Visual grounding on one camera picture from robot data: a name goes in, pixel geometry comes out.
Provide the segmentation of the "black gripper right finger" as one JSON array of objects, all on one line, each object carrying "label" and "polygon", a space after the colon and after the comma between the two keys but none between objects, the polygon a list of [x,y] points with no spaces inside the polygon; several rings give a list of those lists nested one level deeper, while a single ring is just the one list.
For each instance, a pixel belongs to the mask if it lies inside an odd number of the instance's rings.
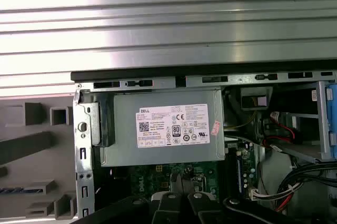
[{"label": "black gripper right finger", "polygon": [[185,179],[185,193],[200,223],[288,223],[289,218],[244,199],[229,197],[222,202],[195,191],[191,179]]}]

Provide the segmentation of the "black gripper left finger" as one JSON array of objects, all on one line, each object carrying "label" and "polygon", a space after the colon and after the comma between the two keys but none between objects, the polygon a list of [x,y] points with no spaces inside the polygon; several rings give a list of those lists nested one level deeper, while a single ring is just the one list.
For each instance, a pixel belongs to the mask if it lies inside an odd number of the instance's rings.
[{"label": "black gripper left finger", "polygon": [[77,220],[78,223],[179,223],[183,204],[183,176],[173,173],[171,190],[152,195],[151,201],[129,196]]}]

